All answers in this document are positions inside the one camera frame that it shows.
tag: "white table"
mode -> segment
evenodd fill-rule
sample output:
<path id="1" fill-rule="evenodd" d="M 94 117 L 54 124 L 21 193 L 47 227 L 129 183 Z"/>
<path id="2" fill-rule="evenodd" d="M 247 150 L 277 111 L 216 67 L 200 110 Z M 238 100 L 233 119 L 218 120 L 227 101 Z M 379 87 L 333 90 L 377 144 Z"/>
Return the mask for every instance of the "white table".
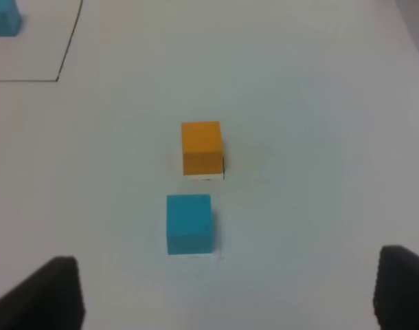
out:
<path id="1" fill-rule="evenodd" d="M 175 166 L 193 120 L 220 120 L 225 181 Z M 212 194 L 213 257 L 166 254 L 175 193 Z M 0 296 L 74 255 L 85 330 L 375 330 L 391 243 L 419 253 L 392 0 L 86 1 L 60 82 L 0 84 Z"/>

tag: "wooden block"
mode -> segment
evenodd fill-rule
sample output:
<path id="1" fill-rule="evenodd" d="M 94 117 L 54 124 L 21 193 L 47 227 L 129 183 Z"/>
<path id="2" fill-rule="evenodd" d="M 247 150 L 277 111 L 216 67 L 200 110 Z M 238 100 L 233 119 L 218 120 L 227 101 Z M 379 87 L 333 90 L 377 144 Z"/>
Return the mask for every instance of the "wooden block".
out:
<path id="1" fill-rule="evenodd" d="M 223 173 L 223 142 L 220 122 L 183 122 L 184 175 Z"/>

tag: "drawn line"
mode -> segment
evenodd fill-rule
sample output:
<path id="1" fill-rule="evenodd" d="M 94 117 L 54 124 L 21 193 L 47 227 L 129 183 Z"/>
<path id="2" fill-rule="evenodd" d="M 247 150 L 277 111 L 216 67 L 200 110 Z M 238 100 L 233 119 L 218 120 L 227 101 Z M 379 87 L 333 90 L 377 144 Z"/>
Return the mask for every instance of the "drawn line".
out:
<path id="1" fill-rule="evenodd" d="M 60 79 L 60 75 L 62 73 L 63 67 L 65 66 L 66 57 L 69 53 L 69 48 L 71 47 L 72 39 L 73 39 L 73 36 L 75 34 L 75 30 L 78 26 L 78 21 L 80 20 L 81 9 L 83 8 L 83 3 L 84 3 L 84 0 L 80 0 L 80 7 L 78 8 L 77 17 L 76 17 L 75 23 L 73 25 L 71 36 L 69 37 L 69 42 L 67 43 L 67 46 L 66 46 L 65 55 L 63 56 L 63 60 L 60 64 L 60 68 L 58 70 L 58 74 L 57 74 L 57 77 L 55 79 L 10 79 L 10 80 L 0 79 L 0 83 L 32 83 L 32 82 L 33 83 L 43 83 L 43 82 L 44 83 L 52 83 L 52 82 L 57 83 L 58 80 Z"/>

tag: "blue block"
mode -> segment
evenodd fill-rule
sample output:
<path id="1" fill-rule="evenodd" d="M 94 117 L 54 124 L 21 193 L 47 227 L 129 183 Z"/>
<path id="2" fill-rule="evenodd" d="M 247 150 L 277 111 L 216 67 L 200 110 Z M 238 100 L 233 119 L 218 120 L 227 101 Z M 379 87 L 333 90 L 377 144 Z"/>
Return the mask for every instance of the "blue block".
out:
<path id="1" fill-rule="evenodd" d="M 167 196 L 168 254 L 211 253 L 214 223 L 209 195 Z"/>
<path id="2" fill-rule="evenodd" d="M 16 0 L 0 0 L 0 36 L 16 36 L 21 25 Z"/>

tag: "orange block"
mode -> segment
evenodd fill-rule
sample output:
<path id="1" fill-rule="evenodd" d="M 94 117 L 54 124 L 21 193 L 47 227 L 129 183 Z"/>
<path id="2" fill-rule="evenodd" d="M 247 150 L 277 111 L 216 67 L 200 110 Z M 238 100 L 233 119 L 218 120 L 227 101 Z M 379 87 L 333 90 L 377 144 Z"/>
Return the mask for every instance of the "orange block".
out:
<path id="1" fill-rule="evenodd" d="M 220 122 L 183 122 L 184 175 L 223 173 L 223 142 Z"/>

